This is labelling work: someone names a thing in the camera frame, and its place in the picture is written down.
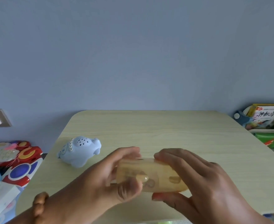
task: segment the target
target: light blue toy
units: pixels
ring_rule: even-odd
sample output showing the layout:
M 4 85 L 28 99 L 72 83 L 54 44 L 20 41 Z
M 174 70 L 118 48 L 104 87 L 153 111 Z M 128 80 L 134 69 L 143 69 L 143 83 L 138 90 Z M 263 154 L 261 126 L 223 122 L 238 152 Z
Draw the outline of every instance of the light blue toy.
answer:
M 97 138 L 89 139 L 79 136 L 66 143 L 58 152 L 57 157 L 75 168 L 80 168 L 89 158 L 100 154 L 101 146 L 101 142 Z

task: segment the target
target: beaded bracelet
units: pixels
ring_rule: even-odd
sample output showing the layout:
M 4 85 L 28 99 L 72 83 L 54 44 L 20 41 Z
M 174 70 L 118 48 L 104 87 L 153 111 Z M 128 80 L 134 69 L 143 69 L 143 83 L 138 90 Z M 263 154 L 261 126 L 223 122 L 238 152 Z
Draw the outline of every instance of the beaded bracelet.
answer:
M 42 192 L 35 196 L 32 202 L 32 208 L 34 211 L 34 224 L 43 224 L 45 222 L 41 214 L 44 212 L 44 205 L 49 195 L 46 192 Z

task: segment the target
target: right hand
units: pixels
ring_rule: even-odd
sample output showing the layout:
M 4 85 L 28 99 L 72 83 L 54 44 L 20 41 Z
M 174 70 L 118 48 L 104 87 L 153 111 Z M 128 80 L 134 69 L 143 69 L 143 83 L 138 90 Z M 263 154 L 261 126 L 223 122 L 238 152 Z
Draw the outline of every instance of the right hand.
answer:
M 170 165 L 190 189 L 191 197 L 180 193 L 154 193 L 194 224 L 272 224 L 243 198 L 220 165 L 181 149 L 162 149 L 155 159 Z

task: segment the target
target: hand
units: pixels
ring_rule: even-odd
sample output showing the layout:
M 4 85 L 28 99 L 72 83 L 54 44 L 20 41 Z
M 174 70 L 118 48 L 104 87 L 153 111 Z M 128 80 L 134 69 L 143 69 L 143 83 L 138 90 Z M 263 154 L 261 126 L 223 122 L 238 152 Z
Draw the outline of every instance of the hand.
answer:
M 273 223 L 247 203 L 220 165 L 180 148 L 163 149 L 154 157 L 178 173 L 192 196 L 154 193 L 152 199 L 163 201 L 194 224 Z
M 49 197 L 43 213 L 47 223 L 91 223 L 109 208 L 138 196 L 142 182 L 136 179 L 113 185 L 110 182 L 115 179 L 118 161 L 140 157 L 139 151 L 139 147 L 118 148 Z

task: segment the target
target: dark blue circle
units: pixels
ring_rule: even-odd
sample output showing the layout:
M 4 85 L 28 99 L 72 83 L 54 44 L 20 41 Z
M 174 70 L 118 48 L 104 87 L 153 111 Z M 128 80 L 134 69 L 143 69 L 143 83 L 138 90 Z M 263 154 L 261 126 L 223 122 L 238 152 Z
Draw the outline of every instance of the dark blue circle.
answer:
M 28 170 L 29 170 L 30 166 L 28 163 L 23 163 L 20 164 L 19 166 L 15 167 L 11 173 L 10 173 L 10 177 L 11 178 L 19 178 L 22 177 L 23 175 L 25 175 Z

